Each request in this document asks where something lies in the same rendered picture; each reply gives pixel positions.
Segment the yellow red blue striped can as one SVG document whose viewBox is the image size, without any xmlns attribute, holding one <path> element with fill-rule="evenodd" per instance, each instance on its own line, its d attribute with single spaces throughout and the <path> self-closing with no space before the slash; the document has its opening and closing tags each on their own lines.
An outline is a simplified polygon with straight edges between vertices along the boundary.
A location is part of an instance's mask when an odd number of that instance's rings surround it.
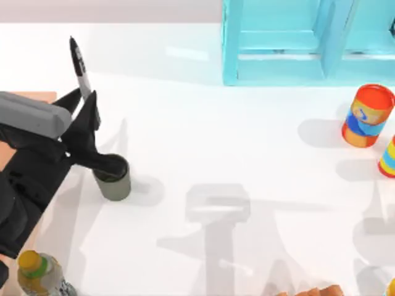
<svg viewBox="0 0 395 296">
<path fill-rule="evenodd" d="M 380 173 L 388 178 L 395 178 L 395 135 L 378 162 Z"/>
</svg>

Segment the light blue rack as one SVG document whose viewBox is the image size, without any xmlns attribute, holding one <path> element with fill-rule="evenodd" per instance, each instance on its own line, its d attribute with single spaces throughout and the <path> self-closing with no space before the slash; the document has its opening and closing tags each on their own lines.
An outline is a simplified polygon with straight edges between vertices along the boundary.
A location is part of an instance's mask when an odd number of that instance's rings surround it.
<svg viewBox="0 0 395 296">
<path fill-rule="evenodd" d="M 395 0 L 222 0 L 226 85 L 395 86 Z"/>
</svg>

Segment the clear bottle with yellow cap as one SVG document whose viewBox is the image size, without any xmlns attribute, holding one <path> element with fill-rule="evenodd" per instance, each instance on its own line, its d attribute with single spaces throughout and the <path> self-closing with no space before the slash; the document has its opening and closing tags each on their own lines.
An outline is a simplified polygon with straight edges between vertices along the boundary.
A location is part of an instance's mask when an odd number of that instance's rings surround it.
<svg viewBox="0 0 395 296">
<path fill-rule="evenodd" d="M 27 296 L 78 296 L 53 256 L 26 250 L 19 255 L 17 263 L 18 284 Z"/>
</svg>

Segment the black and white marker pen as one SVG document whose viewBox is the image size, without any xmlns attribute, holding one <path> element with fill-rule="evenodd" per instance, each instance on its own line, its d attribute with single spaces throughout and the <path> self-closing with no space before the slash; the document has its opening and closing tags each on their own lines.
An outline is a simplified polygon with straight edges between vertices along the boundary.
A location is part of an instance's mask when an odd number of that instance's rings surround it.
<svg viewBox="0 0 395 296">
<path fill-rule="evenodd" d="M 77 76 L 81 95 L 83 100 L 86 101 L 89 95 L 93 92 L 89 82 L 86 65 L 80 47 L 78 46 L 75 38 L 72 36 L 70 36 L 69 38 L 69 46 L 70 46 L 70 53 L 72 56 L 73 67 L 75 74 Z"/>
</svg>

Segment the grey cup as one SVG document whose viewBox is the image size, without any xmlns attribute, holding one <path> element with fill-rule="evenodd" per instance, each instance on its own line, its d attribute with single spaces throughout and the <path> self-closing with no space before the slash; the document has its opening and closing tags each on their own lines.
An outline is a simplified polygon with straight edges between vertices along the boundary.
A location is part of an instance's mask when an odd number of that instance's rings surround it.
<svg viewBox="0 0 395 296">
<path fill-rule="evenodd" d="M 110 162 L 119 160 L 122 163 L 121 175 L 112 176 L 99 170 L 93 170 L 93 176 L 104 198 L 110 201 L 121 201 L 131 192 L 130 166 L 128 161 L 118 154 L 107 154 Z"/>
</svg>

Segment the orange and blue can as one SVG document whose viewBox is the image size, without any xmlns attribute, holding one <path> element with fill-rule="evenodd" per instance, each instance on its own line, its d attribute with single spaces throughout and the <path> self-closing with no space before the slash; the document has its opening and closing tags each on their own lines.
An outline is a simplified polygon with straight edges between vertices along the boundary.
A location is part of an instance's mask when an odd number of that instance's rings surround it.
<svg viewBox="0 0 395 296">
<path fill-rule="evenodd" d="M 358 148 L 374 145 L 393 108 L 395 94 L 381 84 L 364 84 L 356 92 L 342 126 L 343 139 Z"/>
</svg>

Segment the pale grey rounded box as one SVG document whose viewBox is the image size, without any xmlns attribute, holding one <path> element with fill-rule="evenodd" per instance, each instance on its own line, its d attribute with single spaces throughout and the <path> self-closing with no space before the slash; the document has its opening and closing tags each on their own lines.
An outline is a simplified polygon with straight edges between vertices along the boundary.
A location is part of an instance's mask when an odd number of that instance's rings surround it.
<svg viewBox="0 0 395 296">
<path fill-rule="evenodd" d="M 0 91 L 0 123 L 56 139 L 69 128 L 72 115 L 62 107 Z"/>
</svg>

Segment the brown bread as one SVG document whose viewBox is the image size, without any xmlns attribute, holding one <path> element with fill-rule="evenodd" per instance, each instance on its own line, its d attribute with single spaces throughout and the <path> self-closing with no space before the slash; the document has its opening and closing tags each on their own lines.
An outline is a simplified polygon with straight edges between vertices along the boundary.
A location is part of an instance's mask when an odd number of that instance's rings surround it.
<svg viewBox="0 0 395 296">
<path fill-rule="evenodd" d="M 330 285 L 324 289 L 315 287 L 310 290 L 299 292 L 295 295 L 289 295 L 287 292 L 280 292 L 276 296 L 345 296 L 339 285 Z"/>
</svg>

